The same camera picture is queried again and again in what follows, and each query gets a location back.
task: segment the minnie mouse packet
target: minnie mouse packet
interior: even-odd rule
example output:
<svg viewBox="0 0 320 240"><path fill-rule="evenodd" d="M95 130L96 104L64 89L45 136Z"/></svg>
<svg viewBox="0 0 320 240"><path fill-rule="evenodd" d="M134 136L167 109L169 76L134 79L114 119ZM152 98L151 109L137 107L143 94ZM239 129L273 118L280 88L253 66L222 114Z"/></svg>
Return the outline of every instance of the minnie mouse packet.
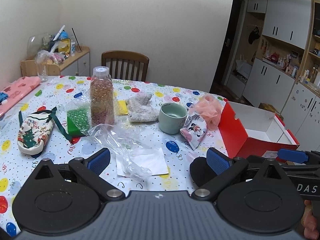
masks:
<svg viewBox="0 0 320 240"><path fill-rule="evenodd" d="M191 106L188 111L186 122L183 128L180 129L180 133L187 139L192 149L195 150L202 141L206 131L206 121L197 114L193 109L193 106Z"/></svg>

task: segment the christmas stocking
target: christmas stocking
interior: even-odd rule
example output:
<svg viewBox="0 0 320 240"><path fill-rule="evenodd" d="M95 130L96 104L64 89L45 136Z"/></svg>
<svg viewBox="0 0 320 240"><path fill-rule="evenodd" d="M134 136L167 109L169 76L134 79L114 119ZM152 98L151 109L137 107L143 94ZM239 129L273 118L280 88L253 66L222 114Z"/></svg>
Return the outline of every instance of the christmas stocking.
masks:
<svg viewBox="0 0 320 240"><path fill-rule="evenodd" d="M29 115L24 121L21 111L19 112L18 148L22 153L35 155L42 152L48 142L54 123L57 124L67 140L72 139L57 119L56 111L56 107L52 110L38 111Z"/></svg>

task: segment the white fluffy cloth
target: white fluffy cloth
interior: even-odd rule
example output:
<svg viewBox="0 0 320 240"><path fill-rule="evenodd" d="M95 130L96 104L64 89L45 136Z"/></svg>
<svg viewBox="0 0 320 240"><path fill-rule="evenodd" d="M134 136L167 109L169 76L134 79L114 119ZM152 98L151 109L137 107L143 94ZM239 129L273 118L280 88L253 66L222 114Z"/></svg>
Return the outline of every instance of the white fluffy cloth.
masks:
<svg viewBox="0 0 320 240"><path fill-rule="evenodd" d="M130 113L130 122L154 122L158 120L159 113L147 106L152 98L152 94L148 93L145 96L135 96L125 101Z"/></svg>

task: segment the red box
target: red box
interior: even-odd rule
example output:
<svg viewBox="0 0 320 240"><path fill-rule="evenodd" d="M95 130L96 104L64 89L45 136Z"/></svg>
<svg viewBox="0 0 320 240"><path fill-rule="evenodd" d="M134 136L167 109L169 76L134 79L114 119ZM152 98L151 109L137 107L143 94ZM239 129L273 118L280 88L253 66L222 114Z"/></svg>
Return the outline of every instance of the red box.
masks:
<svg viewBox="0 0 320 240"><path fill-rule="evenodd" d="M276 114L234 102L226 103L219 130L229 158L264 154L266 157L268 151L299 147L297 139Z"/></svg>

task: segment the ceramic cup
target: ceramic cup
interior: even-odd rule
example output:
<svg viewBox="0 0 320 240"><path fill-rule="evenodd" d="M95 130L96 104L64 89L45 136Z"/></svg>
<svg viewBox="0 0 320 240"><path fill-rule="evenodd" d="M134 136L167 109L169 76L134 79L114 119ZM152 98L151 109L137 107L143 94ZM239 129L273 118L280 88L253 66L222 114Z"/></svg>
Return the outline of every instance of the ceramic cup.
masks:
<svg viewBox="0 0 320 240"><path fill-rule="evenodd" d="M162 132L176 134L183 127L188 110L176 103L165 103L159 112L159 128Z"/></svg>

